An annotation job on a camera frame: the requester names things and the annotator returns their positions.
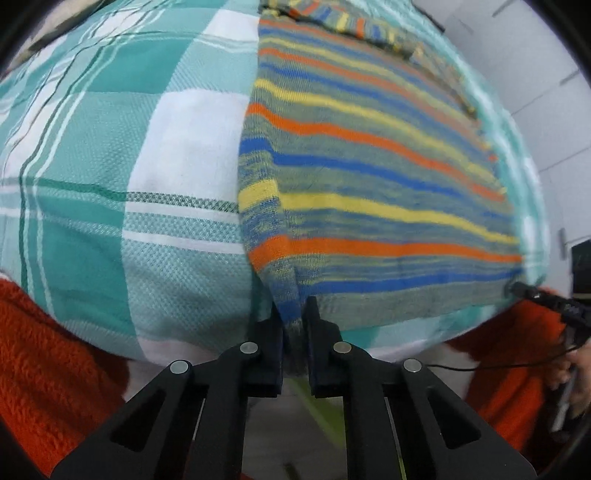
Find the striped knit garment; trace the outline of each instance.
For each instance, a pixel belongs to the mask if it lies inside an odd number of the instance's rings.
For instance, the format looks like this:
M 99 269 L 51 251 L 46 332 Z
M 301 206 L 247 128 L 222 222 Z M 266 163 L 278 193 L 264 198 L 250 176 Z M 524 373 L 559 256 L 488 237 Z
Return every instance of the striped knit garment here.
M 342 329 L 491 304 L 519 274 L 512 210 L 462 79 L 355 7 L 263 0 L 239 157 L 246 250 L 283 321 Z

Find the human hand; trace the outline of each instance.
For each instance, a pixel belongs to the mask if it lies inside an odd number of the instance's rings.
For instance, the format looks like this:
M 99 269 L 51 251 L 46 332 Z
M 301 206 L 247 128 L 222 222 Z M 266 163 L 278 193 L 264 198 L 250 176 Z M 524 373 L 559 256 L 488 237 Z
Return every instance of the human hand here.
M 547 385 L 550 389 L 556 390 L 559 385 L 570 380 L 569 368 L 573 364 L 579 368 L 570 396 L 571 415 L 575 418 L 581 415 L 591 403 L 591 342 L 552 362 L 547 376 Z

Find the wire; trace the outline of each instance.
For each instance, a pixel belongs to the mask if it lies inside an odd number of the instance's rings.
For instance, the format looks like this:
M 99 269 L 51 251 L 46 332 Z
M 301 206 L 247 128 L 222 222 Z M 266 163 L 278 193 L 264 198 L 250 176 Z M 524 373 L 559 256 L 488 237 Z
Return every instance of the wire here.
M 448 367 L 447 365 L 439 365 L 439 364 L 429 364 L 427 365 L 430 368 L 443 368 L 445 370 L 451 370 L 453 372 L 475 372 L 476 370 L 497 370 L 503 368 L 527 368 L 527 367 L 539 367 L 540 365 L 549 364 L 551 361 L 560 358 L 561 356 L 565 356 L 569 352 L 573 352 L 578 349 L 578 346 L 574 346 L 571 348 L 566 349 L 564 352 L 551 356 L 545 360 L 540 360 L 538 362 L 531 362 L 528 364 L 509 364 L 509 365 L 483 365 L 474 368 L 456 368 L 456 367 Z

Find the silver rivet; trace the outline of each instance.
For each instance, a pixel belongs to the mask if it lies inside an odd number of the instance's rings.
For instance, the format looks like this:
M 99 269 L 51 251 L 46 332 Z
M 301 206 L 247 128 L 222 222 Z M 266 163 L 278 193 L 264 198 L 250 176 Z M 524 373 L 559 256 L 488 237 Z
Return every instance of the silver rivet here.
M 247 355 L 251 355 L 252 353 L 256 353 L 258 350 L 258 345 L 255 342 L 244 342 L 240 346 L 240 351 L 242 353 L 246 353 Z
M 405 370 L 412 373 L 418 372 L 423 367 L 423 364 L 415 358 L 406 359 L 402 365 Z
M 337 353 L 349 353 L 351 349 L 351 344 L 347 342 L 336 342 L 333 345 L 333 350 Z
M 185 360 L 176 360 L 170 364 L 170 371 L 174 374 L 183 374 L 189 369 Z

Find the plaid tablecloth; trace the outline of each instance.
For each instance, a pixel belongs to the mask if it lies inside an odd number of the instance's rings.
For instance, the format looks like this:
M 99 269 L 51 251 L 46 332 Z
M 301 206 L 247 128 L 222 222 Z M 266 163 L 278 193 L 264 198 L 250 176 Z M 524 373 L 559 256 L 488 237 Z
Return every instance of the plaid tablecloth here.
M 466 75 L 516 210 L 529 281 L 547 263 L 540 188 L 515 125 L 406 2 L 355 1 Z M 0 269 L 65 328 L 166 364 L 239 342 L 268 294 L 238 227 L 238 142 L 258 45 L 256 0 L 117 0 L 0 83 Z M 345 332 L 375 353 L 445 340 L 475 306 Z

